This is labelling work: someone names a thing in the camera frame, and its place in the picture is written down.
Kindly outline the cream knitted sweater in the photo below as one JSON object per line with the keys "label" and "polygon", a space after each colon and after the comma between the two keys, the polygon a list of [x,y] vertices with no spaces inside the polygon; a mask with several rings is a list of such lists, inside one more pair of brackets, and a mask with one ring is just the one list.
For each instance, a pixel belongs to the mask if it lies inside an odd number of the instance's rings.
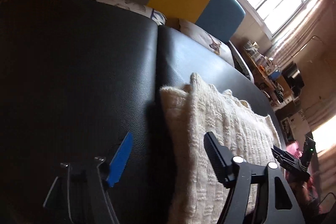
{"label": "cream knitted sweater", "polygon": [[229,190],[218,182],[204,147],[211,131],[219,143],[252,164],[274,161],[280,138],[269,115],[256,114],[227,89],[219,92],[192,73],[183,87],[163,86],[161,105],[177,163],[169,223],[217,223]]}

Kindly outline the black leather folding table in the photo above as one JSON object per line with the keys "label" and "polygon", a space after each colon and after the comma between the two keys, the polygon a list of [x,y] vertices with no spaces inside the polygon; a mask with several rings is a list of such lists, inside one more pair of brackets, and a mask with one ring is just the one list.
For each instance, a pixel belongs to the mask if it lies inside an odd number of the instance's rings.
{"label": "black leather folding table", "polygon": [[167,223],[173,144],[162,86],[191,73],[274,116],[259,89],[181,32],[89,0],[1,4],[1,223],[53,223],[43,202],[63,162],[133,149],[109,194],[121,223]]}

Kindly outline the pink cloth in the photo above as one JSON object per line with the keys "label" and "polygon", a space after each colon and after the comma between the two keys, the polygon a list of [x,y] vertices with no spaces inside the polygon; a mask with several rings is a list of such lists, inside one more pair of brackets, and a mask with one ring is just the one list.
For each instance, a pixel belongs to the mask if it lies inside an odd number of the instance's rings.
{"label": "pink cloth", "polygon": [[313,178],[308,172],[310,161],[315,152],[315,141],[306,136],[303,151],[299,150],[298,143],[294,142],[286,148],[287,161],[286,180],[297,200],[304,217],[319,214],[319,199]]}

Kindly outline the cluttered wooden shelf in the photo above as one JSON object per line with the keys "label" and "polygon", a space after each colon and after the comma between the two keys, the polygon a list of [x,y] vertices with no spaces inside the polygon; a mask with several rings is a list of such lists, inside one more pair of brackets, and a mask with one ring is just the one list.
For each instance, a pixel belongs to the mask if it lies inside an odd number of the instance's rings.
{"label": "cluttered wooden shelf", "polygon": [[290,103],[301,103],[299,97],[305,84],[296,63],[291,62],[281,69],[272,57],[266,57],[259,52],[257,43],[249,40],[244,44],[244,53],[252,67],[255,85],[268,98],[274,111]]}

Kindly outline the deer print cushion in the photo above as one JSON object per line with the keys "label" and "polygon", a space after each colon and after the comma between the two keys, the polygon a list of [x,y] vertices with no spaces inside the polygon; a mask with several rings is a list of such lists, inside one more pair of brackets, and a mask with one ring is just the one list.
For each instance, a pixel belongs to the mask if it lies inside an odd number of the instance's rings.
{"label": "deer print cushion", "polygon": [[219,39],[215,38],[202,28],[187,20],[179,19],[179,26],[179,30],[181,33],[198,42],[209,51],[218,55],[230,66],[234,67],[232,52],[225,43],[221,42]]}

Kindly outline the cat print cushion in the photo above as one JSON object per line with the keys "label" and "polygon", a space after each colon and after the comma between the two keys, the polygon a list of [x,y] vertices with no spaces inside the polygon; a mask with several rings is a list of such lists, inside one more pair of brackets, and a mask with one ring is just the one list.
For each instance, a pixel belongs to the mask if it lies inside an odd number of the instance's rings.
{"label": "cat print cushion", "polygon": [[143,15],[160,26],[166,24],[166,17],[163,13],[146,5],[141,5],[130,0],[95,0],[100,3],[119,7],[124,10],[135,12],[136,14]]}

